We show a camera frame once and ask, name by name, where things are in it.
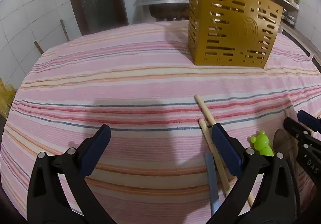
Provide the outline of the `wooden chopstick long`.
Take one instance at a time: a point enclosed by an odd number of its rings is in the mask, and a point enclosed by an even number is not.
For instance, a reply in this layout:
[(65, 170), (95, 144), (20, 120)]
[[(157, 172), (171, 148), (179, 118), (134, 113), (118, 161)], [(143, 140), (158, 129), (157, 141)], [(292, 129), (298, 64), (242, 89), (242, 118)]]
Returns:
[(231, 186), (230, 186), (227, 174), (225, 172), (225, 168), (224, 168), (224, 165), (222, 163), (222, 159), (220, 157), (220, 154), (218, 153), (217, 148), (215, 147), (215, 145), (213, 143), (211, 133), (209, 131), (209, 128), (207, 127), (207, 124), (205, 123), (205, 120), (204, 119), (199, 119), (199, 125), (200, 125), (202, 133), (203, 133), (203, 135), (204, 135), (204, 137), (206, 139), (206, 142), (207, 142), (207, 144), (209, 146), (209, 150), (213, 154), (214, 162), (216, 164), (216, 168), (218, 169), (218, 174), (220, 176), (220, 180), (221, 180), (221, 183), (222, 183), (222, 189), (223, 189), (225, 197), (227, 197), (229, 195), (229, 193), (230, 193)]

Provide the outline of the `steel sink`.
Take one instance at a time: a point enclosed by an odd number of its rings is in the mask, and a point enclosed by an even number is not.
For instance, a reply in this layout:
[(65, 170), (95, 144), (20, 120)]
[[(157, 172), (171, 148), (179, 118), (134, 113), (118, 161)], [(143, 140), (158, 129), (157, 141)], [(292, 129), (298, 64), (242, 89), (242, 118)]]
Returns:
[(189, 0), (136, 0), (142, 22), (188, 20)]

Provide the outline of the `green frog-handled utensil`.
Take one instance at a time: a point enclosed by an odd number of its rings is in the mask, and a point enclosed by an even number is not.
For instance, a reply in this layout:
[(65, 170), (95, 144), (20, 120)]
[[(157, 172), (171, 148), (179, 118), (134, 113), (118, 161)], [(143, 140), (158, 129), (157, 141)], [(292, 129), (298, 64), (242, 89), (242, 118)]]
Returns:
[(260, 131), (257, 136), (250, 138), (254, 149), (262, 156), (274, 156), (274, 152), (269, 145), (269, 137), (265, 134), (265, 131)]

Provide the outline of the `light blue silicone spatula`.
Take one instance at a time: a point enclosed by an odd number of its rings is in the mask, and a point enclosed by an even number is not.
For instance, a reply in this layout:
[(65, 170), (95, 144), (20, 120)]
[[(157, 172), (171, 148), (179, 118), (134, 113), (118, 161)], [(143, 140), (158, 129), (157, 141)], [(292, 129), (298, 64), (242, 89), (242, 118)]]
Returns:
[(211, 152), (205, 154), (207, 168), (207, 177), (209, 184), (209, 196), (211, 201), (211, 215), (214, 215), (219, 208), (218, 183), (216, 179), (216, 170), (214, 157)]

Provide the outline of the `pink striped tablecloth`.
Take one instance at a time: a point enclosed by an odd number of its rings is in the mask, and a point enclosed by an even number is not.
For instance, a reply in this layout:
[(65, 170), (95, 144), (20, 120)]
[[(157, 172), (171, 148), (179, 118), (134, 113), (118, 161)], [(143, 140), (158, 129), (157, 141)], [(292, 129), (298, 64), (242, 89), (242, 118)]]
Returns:
[(186, 21), (83, 36), (17, 68), (1, 142), (1, 182), (22, 218), (39, 152), (64, 153), (110, 126), (86, 179), (117, 223), (205, 223), (211, 216), (200, 95), (230, 136), (273, 137), (284, 110), (320, 115), (320, 72), (279, 34), (264, 68), (196, 66)]

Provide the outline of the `yellow perforated utensil holder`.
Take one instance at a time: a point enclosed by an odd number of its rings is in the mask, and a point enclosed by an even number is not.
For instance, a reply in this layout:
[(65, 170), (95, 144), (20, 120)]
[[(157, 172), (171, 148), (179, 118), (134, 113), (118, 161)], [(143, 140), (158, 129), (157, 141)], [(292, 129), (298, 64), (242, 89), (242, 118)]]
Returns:
[(264, 68), (282, 12), (271, 0), (189, 0), (193, 63)]

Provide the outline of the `brown wooden spoon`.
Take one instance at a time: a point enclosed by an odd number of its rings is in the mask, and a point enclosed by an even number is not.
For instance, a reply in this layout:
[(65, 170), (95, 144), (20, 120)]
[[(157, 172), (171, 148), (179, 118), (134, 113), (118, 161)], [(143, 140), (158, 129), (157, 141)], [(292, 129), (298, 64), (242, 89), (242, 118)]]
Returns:
[(276, 130), (273, 137), (273, 149), (275, 153), (282, 153), (290, 169), (293, 184), (297, 188), (299, 182), (300, 166), (296, 160), (298, 155), (298, 142), (285, 129)]

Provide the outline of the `wooden stick against wall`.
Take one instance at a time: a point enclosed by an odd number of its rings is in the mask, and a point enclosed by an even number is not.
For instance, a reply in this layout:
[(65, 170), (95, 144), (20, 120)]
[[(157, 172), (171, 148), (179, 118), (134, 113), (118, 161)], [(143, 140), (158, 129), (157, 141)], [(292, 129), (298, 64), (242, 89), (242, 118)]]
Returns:
[(61, 24), (61, 27), (62, 27), (62, 29), (63, 29), (65, 38), (66, 38), (67, 42), (69, 42), (69, 41), (70, 41), (70, 38), (69, 38), (69, 35), (68, 35), (68, 33), (67, 33), (67, 30), (66, 30), (66, 27), (65, 27), (65, 23), (64, 23), (64, 21), (63, 21), (62, 19), (60, 20), (60, 24)]

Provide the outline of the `yellow plastic bag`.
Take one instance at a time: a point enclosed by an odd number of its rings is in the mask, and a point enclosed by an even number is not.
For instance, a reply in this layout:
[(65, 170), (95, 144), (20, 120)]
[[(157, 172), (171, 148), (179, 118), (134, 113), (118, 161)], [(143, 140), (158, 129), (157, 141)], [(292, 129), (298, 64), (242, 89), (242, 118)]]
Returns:
[(5, 119), (8, 118), (15, 95), (14, 87), (11, 84), (4, 85), (0, 79), (0, 113)]

